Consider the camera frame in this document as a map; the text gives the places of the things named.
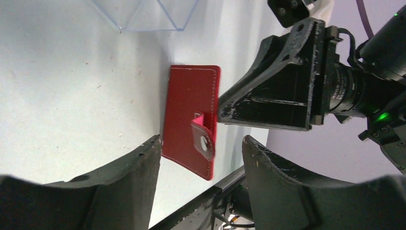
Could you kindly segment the red leather card holder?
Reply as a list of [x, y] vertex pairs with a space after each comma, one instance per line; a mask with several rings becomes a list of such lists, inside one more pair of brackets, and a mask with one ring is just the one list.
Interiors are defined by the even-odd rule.
[[210, 181], [214, 175], [221, 69], [172, 65], [162, 137], [162, 156]]

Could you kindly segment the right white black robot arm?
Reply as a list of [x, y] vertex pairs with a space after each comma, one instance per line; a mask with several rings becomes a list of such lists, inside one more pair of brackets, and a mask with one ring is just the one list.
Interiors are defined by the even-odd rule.
[[262, 40], [247, 73], [220, 98], [218, 121], [309, 131], [333, 114], [366, 118], [360, 140], [406, 171], [406, 10], [359, 46], [353, 34], [312, 18], [298, 0], [268, 2], [288, 34]]

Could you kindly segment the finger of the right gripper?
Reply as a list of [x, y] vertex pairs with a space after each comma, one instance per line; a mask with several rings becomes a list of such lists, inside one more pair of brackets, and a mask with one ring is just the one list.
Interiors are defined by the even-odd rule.
[[252, 65], [252, 85], [259, 86], [276, 73], [276, 62], [286, 43], [286, 35], [272, 35], [260, 43], [257, 56]]
[[219, 98], [218, 121], [267, 129], [308, 131], [316, 73], [314, 18], [293, 25], [286, 35], [273, 77], [252, 85], [252, 65]]

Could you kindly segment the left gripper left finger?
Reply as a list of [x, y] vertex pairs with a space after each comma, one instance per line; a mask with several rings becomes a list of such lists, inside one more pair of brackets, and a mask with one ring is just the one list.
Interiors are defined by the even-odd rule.
[[157, 186], [160, 136], [68, 182], [0, 177], [3, 230], [146, 230]]

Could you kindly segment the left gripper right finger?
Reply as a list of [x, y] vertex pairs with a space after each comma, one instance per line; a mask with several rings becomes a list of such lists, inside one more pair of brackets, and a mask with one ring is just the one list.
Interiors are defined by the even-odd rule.
[[251, 211], [258, 230], [403, 230], [406, 178], [358, 184], [329, 178], [242, 140]]

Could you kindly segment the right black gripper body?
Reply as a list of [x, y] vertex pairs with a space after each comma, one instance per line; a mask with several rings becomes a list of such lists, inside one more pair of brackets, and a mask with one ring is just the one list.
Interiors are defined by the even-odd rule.
[[322, 125], [330, 111], [331, 96], [334, 92], [334, 63], [338, 61], [336, 47], [342, 41], [336, 26], [326, 26], [322, 20], [315, 19], [315, 64], [316, 73], [312, 97], [310, 124]]

